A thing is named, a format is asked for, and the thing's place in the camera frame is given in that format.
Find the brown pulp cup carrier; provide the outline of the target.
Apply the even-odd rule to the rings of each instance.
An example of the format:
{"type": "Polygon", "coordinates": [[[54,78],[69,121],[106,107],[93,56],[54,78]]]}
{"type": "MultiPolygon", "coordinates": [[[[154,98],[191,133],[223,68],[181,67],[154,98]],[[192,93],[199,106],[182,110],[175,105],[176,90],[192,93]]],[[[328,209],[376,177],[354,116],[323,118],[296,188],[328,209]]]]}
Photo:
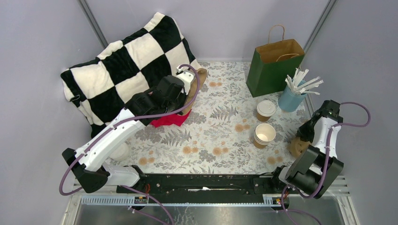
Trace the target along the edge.
{"type": "Polygon", "coordinates": [[[191,104],[189,104],[189,102],[192,101],[192,99],[193,99],[193,97],[194,97],[196,91],[198,91],[198,90],[200,90],[200,89],[202,88],[204,82],[205,82],[206,79],[207,79],[207,70],[206,70],[206,69],[204,69],[204,68],[199,68],[199,69],[197,70],[197,72],[198,72],[198,75],[199,75],[199,82],[198,82],[198,80],[195,78],[194,81],[193,81],[193,83],[191,84],[191,87],[190,87],[190,90],[189,90],[187,99],[186,99],[185,104],[184,104],[184,106],[187,105],[188,107],[185,108],[185,109],[183,109],[183,110],[181,111],[181,115],[182,115],[182,116],[185,116],[185,115],[187,115],[187,114],[190,112],[190,110],[191,110],[191,108],[193,107],[195,101],[193,101],[191,104]]]}

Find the brown paper coffee cup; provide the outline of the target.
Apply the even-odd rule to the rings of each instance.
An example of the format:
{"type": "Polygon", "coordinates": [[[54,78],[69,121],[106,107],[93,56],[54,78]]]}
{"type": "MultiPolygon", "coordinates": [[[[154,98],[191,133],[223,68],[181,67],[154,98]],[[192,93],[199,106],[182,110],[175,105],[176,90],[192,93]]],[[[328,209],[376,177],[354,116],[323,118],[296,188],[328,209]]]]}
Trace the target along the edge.
{"type": "Polygon", "coordinates": [[[257,105],[257,119],[261,122],[266,122],[276,112],[275,104],[270,100],[263,100],[257,105]]]}

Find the green paper bag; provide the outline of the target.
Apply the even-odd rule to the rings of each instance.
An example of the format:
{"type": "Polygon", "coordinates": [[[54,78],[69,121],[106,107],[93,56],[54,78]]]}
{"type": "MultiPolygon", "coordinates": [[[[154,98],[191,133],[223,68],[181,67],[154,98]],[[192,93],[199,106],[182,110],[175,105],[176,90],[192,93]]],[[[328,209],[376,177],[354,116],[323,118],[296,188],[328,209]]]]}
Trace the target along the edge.
{"type": "Polygon", "coordinates": [[[283,91],[287,86],[285,79],[293,77],[304,59],[305,52],[295,39],[271,42],[255,48],[246,85],[252,97],[264,96],[283,91]]]}

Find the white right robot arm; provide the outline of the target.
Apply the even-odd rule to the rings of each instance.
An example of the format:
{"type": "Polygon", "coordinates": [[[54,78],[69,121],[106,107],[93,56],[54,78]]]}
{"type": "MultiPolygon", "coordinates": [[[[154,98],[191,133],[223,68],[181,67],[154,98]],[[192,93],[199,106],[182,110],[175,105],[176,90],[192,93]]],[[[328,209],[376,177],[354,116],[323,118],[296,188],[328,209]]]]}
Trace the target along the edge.
{"type": "Polygon", "coordinates": [[[337,134],[343,118],[340,104],[325,100],[312,118],[299,127],[296,137],[310,141],[309,146],[290,167],[274,170],[269,187],[275,193],[283,192],[288,185],[306,195],[319,199],[343,170],[344,164],[336,157],[337,134]]]}

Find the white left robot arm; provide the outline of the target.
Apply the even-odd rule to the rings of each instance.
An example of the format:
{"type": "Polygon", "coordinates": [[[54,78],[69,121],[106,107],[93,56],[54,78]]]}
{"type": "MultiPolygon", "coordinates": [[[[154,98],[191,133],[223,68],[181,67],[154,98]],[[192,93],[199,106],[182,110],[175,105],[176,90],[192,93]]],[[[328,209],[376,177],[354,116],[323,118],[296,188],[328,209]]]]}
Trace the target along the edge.
{"type": "Polygon", "coordinates": [[[110,124],[92,140],[77,150],[67,148],[62,153],[69,166],[66,173],[73,172],[86,193],[96,192],[103,186],[123,185],[135,193],[143,191],[146,181],[137,166],[111,166],[105,160],[152,120],[184,110],[194,80],[191,72],[168,75],[156,86],[133,95],[110,124]]]}

